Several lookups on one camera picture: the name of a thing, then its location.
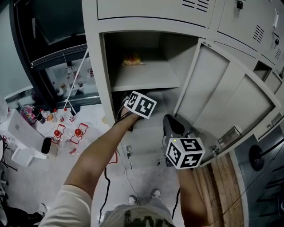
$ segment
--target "sneaker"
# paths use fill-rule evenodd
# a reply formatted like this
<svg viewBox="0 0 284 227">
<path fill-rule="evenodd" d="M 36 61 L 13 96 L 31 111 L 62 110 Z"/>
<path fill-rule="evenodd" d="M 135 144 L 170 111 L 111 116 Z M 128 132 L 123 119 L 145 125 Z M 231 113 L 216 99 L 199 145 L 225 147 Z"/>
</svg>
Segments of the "sneaker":
<svg viewBox="0 0 284 227">
<path fill-rule="evenodd" d="M 162 199 L 161 193 L 158 189 L 153 190 L 151 197 L 152 197 L 152 199 L 159 199 L 159 200 Z"/>
<path fill-rule="evenodd" d="M 134 205 L 139 205 L 138 204 L 138 201 L 137 201 L 137 198 L 135 196 L 130 196 L 129 199 L 128 199 L 128 205 L 129 206 L 134 206 Z"/>
<path fill-rule="evenodd" d="M 42 215 L 42 217 L 44 218 L 44 216 L 46 215 L 47 213 L 47 208 L 44 204 L 40 204 L 39 205 L 39 208 L 37 209 L 37 211 L 40 215 Z"/>
</svg>

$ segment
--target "forearm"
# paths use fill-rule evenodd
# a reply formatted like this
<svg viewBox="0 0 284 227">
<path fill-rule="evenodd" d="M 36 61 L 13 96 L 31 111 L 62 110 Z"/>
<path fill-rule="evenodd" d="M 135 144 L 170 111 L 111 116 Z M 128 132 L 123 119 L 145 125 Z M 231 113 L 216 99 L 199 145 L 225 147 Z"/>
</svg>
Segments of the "forearm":
<svg viewBox="0 0 284 227">
<path fill-rule="evenodd" d="M 112 158 L 124 134 L 135 123 L 137 118 L 138 115 L 136 114 L 126 117 L 88 146 L 74 165 L 65 184 L 79 187 L 93 197 L 102 172 Z"/>
<path fill-rule="evenodd" d="M 181 188 L 181 213 L 185 227 L 202 227 L 208 225 L 207 210 L 199 194 L 190 169 L 178 170 Z"/>
</svg>

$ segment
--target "black cable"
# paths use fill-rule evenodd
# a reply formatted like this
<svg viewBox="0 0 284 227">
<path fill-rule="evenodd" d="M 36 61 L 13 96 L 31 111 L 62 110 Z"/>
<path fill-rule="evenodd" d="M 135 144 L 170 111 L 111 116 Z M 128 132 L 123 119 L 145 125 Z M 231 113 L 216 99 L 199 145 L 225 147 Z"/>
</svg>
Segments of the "black cable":
<svg viewBox="0 0 284 227">
<path fill-rule="evenodd" d="M 163 136 L 163 138 L 162 138 L 163 147 L 165 146 L 165 145 L 164 145 L 164 138 L 165 138 L 165 136 Z"/>
<path fill-rule="evenodd" d="M 243 194 L 248 190 L 248 188 L 268 169 L 270 163 L 271 163 L 273 160 L 276 159 L 277 155 L 280 153 L 280 151 L 281 151 L 281 149 L 282 149 L 283 146 L 284 146 L 284 143 L 283 143 L 283 145 L 281 146 L 281 148 L 279 149 L 278 153 L 275 155 L 275 157 L 270 160 L 270 162 L 268 163 L 268 165 L 267 165 L 267 167 L 265 168 L 265 170 L 264 170 L 260 175 L 258 175 L 258 176 L 248 185 L 248 187 L 245 189 L 245 191 L 235 200 L 235 202 L 233 202 L 233 204 L 222 214 L 222 216 L 224 216 L 225 213 L 227 213 L 227 212 L 229 211 L 229 209 L 231 209 L 231 207 L 243 196 Z M 209 226 L 211 226 L 212 224 L 214 224 L 214 223 L 217 222 L 218 220 L 219 220 L 219 218 L 216 219 L 215 221 L 213 221 Z"/>
<path fill-rule="evenodd" d="M 175 204 L 174 209 L 173 209 L 172 219 L 174 219 L 174 212 L 176 211 L 176 208 L 177 208 L 177 205 L 178 205 L 178 197 L 179 197 L 179 193 L 180 193 L 180 192 L 181 192 L 181 189 L 179 188 L 179 189 L 178 189 L 178 192 L 177 192 L 176 204 Z"/>
<path fill-rule="evenodd" d="M 102 210 L 103 210 L 104 206 L 105 206 L 106 203 L 107 203 L 108 191 L 109 191 L 109 189 L 110 189 L 110 179 L 107 178 L 107 168 L 105 168 L 104 173 L 105 173 L 105 179 L 108 181 L 108 185 L 107 185 L 107 188 L 106 188 L 106 198 L 105 198 L 105 202 L 103 203 L 101 209 L 99 210 L 99 224 L 100 224 L 100 222 L 101 222 Z"/>
</svg>

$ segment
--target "shelf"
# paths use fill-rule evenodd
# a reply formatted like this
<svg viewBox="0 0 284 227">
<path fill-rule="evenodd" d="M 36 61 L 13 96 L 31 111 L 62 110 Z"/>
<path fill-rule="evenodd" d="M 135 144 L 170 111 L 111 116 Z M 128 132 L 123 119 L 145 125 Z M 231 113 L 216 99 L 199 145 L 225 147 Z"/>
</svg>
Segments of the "shelf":
<svg viewBox="0 0 284 227">
<path fill-rule="evenodd" d="M 175 88 L 181 84 L 170 67 L 156 50 L 139 52 L 144 65 L 109 68 L 112 91 Z"/>
</svg>

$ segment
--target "locker handle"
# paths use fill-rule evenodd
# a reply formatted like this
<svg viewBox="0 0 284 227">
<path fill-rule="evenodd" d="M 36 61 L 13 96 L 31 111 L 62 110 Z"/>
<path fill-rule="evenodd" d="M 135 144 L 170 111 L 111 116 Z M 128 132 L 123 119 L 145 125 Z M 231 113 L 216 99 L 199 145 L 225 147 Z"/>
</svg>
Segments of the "locker handle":
<svg viewBox="0 0 284 227">
<path fill-rule="evenodd" d="M 274 17 L 274 22 L 273 22 L 273 27 L 276 29 L 277 24 L 278 24 L 278 19 L 279 19 L 279 12 L 277 9 L 275 9 L 275 17 Z"/>
</svg>

